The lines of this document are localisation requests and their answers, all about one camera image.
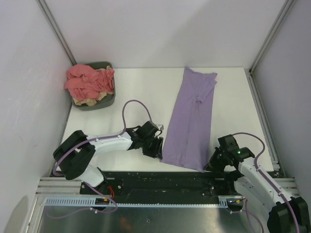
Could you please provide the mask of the purple t shirt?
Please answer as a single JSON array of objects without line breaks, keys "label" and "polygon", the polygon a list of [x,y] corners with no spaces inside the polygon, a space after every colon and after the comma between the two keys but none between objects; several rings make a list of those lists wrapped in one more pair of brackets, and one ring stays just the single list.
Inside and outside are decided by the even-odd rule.
[{"label": "purple t shirt", "polygon": [[204,171],[209,144],[217,73],[186,67],[162,150],[162,162]]}]

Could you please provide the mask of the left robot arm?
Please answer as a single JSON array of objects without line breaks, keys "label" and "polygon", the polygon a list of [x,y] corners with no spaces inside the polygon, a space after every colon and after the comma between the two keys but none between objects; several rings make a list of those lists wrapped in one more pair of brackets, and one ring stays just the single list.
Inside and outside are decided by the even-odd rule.
[{"label": "left robot arm", "polygon": [[100,168],[90,164],[92,158],[111,151],[141,149],[143,155],[161,160],[163,129],[163,125],[149,120],[116,135],[90,136],[77,130],[53,152],[56,167],[66,180],[81,180],[95,193],[102,194],[107,190],[107,181]]}]

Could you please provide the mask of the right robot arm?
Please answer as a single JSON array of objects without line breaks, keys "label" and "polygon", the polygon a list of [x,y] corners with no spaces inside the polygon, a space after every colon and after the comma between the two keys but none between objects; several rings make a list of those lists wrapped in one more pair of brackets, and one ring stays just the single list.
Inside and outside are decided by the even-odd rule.
[{"label": "right robot arm", "polygon": [[219,146],[205,170],[225,173],[224,189],[230,195],[240,194],[259,207],[271,233],[309,233],[308,204],[279,185],[259,164],[259,155],[249,148],[240,148],[234,135],[218,138]]}]

